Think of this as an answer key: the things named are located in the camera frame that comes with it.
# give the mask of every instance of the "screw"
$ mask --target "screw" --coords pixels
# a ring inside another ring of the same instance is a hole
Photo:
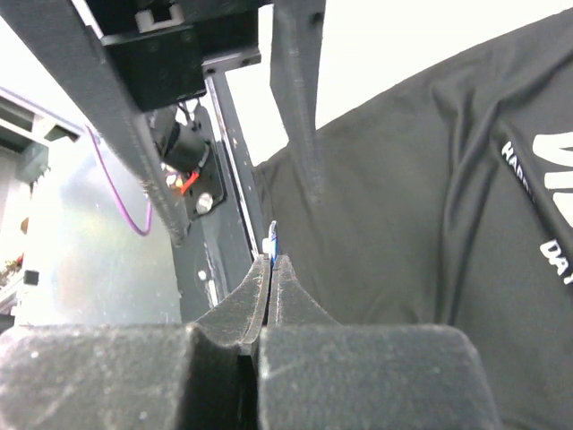
[[[197,204],[195,205],[195,209],[199,215],[205,215],[209,213],[211,208],[213,207],[213,196],[209,193],[203,193],[197,199]]]

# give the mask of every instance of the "blue object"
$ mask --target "blue object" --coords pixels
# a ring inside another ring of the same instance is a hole
[[[269,256],[273,266],[278,256],[277,222],[272,221],[269,227],[269,237],[262,239],[262,251]]]
[[[270,262],[275,264],[278,256],[278,239],[277,239],[277,222],[272,221],[269,227],[269,241],[270,241]]]

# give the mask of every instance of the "black metal frame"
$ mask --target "black metal frame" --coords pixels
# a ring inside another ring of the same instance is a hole
[[[265,230],[252,177],[251,157],[227,78],[219,74],[213,77],[212,83],[210,88],[215,91],[213,104],[216,105],[218,125],[222,132],[225,131],[221,133],[223,141],[215,142],[213,149],[220,161],[227,198],[212,213],[192,224],[184,246],[172,246],[184,323],[197,320],[213,305],[208,286],[198,279],[197,269],[210,268],[218,300],[222,300],[241,284],[251,269]],[[203,124],[205,135],[215,141],[210,119],[195,119]]]

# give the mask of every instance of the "printed logo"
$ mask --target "printed logo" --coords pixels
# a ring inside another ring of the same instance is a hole
[[[573,133],[539,134],[535,136],[533,152],[540,159],[556,166],[570,168],[561,172],[547,172],[545,188],[553,192],[553,201],[563,218],[573,227]]]
[[[549,261],[551,266],[555,266],[557,268],[557,274],[561,277],[565,274],[567,269],[569,268],[569,260],[563,252],[561,251],[561,247],[557,240],[553,239],[543,244],[539,247],[541,254],[545,256],[545,258]],[[563,277],[563,283],[565,285],[569,285],[573,282],[573,274],[570,276]]]
[[[513,153],[513,144],[507,142],[503,148],[501,148],[501,155],[505,158],[508,164],[513,168],[517,179],[521,182],[523,187],[526,189],[527,193],[531,196],[531,190],[529,189],[529,183],[527,182],[526,176],[523,173],[523,168],[519,164],[517,155]]]
[[[573,133],[565,134],[571,144],[566,145],[563,140],[563,134],[543,135],[540,134],[534,140],[534,154],[538,157],[550,162],[559,161],[554,164],[573,168],[573,152],[564,150],[565,148],[573,146]],[[563,157],[562,152],[566,152],[567,157]],[[526,189],[527,193],[533,200],[529,183],[527,182],[525,172],[519,164],[517,155],[514,153],[513,144],[507,142],[501,149],[501,155],[505,158],[507,163],[513,168],[517,178]],[[568,190],[573,191],[573,171],[567,172],[547,172],[544,177],[545,187],[548,190]],[[573,227],[573,201],[570,200],[573,194],[555,193],[553,201],[557,208],[563,214],[571,227]],[[557,274],[563,279],[565,285],[573,283],[573,274],[567,276],[569,269],[569,260],[563,254],[557,239],[550,240],[539,247],[541,254],[547,259],[550,265],[555,266]]]

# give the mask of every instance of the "black plastic bracket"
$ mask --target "black plastic bracket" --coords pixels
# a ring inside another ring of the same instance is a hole
[[[218,146],[215,142],[215,135],[211,126],[209,112],[201,105],[193,111],[195,127],[197,132],[207,142],[209,152],[204,165],[199,172],[199,178],[185,194],[185,206],[191,220],[196,220],[202,215],[197,211],[197,202],[204,194],[209,194],[212,198],[212,206],[208,213],[211,213],[218,205],[227,198],[227,190],[221,169],[221,156],[218,153]]]
[[[295,166],[312,202],[324,188],[323,148],[316,139],[316,99],[325,0],[273,0],[270,88]]]
[[[211,213],[227,198],[217,148],[211,142],[208,143],[208,151],[209,155],[201,169],[199,178],[185,194],[185,206],[191,220]],[[208,213],[201,214],[197,211],[197,203],[204,194],[210,195],[212,206]]]

